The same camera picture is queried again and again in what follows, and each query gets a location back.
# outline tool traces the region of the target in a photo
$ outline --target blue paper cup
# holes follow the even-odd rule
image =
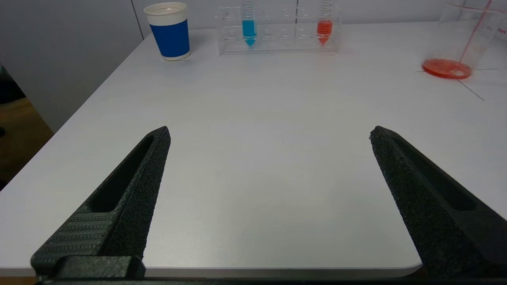
[[[187,5],[185,3],[158,3],[146,7],[144,13],[165,60],[180,60],[190,56]]]

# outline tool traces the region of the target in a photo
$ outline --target glass beaker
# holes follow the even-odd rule
[[[470,77],[505,17],[505,0],[448,0],[422,68],[449,79]]]

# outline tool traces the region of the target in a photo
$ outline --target red liquid in beaker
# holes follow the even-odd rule
[[[450,59],[427,59],[422,63],[422,69],[431,75],[447,79],[465,79],[472,75],[470,66]]]

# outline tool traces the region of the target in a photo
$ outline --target textured rubber pad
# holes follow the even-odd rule
[[[65,256],[142,258],[170,144],[167,127],[146,135],[32,256],[37,275]]]
[[[432,277],[507,276],[507,222],[397,133],[376,127],[373,152]]]

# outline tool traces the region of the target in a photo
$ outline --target blue liquid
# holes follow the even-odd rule
[[[257,40],[257,25],[255,20],[243,20],[243,37],[249,47],[252,47]]]

